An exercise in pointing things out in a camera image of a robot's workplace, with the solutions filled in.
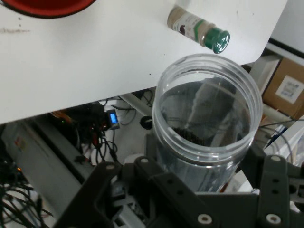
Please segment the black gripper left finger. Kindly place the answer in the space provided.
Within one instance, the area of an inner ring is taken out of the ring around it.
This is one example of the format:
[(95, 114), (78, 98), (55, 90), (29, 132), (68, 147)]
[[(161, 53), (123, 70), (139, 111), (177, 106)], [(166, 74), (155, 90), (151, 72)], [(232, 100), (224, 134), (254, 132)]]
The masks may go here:
[(152, 157), (98, 164), (57, 228), (217, 228), (219, 218)]

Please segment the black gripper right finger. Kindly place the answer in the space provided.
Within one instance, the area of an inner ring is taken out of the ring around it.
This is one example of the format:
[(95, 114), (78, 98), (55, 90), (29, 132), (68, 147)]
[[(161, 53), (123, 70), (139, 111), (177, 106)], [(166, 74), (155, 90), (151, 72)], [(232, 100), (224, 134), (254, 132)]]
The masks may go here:
[(239, 164), (251, 186), (259, 189), (257, 228), (304, 226), (304, 167), (280, 155), (266, 155), (252, 144)]

